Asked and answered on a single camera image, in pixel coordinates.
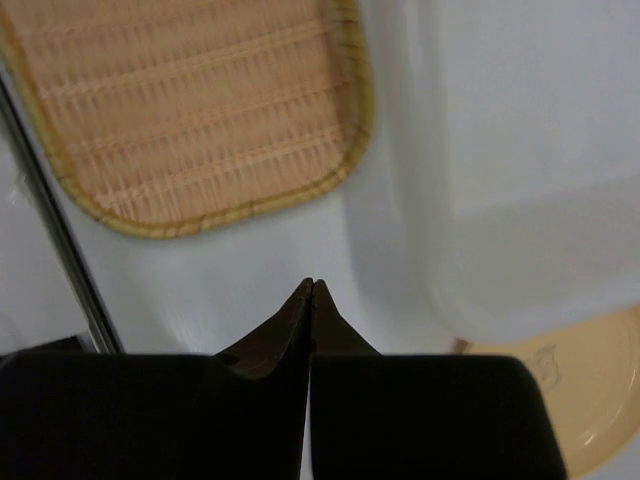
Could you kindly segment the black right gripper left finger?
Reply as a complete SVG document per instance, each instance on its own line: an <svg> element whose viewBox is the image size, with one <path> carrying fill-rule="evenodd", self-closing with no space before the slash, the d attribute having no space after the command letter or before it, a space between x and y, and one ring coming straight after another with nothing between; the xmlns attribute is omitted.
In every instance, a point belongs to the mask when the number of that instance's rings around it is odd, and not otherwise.
<svg viewBox="0 0 640 480"><path fill-rule="evenodd" d="M296 479L313 283L215 355L1 361L5 479Z"/></svg>

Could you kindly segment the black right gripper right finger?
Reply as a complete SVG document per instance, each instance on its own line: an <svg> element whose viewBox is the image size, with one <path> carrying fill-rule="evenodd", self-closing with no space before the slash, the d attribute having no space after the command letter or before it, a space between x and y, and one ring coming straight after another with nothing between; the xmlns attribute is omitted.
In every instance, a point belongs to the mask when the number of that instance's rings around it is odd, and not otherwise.
<svg viewBox="0 0 640 480"><path fill-rule="evenodd" d="M541 391L505 355L384 355L323 281L311 306L317 479L563 479Z"/></svg>

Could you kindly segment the yellow bear plate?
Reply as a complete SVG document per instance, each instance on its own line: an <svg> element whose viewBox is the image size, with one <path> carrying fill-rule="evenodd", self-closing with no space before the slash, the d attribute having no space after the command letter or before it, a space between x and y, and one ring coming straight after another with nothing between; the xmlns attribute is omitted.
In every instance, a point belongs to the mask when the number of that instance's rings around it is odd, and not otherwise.
<svg viewBox="0 0 640 480"><path fill-rule="evenodd" d="M515 343L460 340L455 352L507 355L535 378L572 479L639 476L639 309Z"/></svg>

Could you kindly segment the square woven bamboo tray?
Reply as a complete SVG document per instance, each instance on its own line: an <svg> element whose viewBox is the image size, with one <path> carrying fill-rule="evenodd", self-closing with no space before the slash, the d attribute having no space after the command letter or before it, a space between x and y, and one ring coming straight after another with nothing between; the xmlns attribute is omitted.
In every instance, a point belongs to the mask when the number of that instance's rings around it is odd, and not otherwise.
<svg viewBox="0 0 640 480"><path fill-rule="evenodd" d="M5 1L1 57L60 187L141 238L329 192L373 131L354 1Z"/></svg>

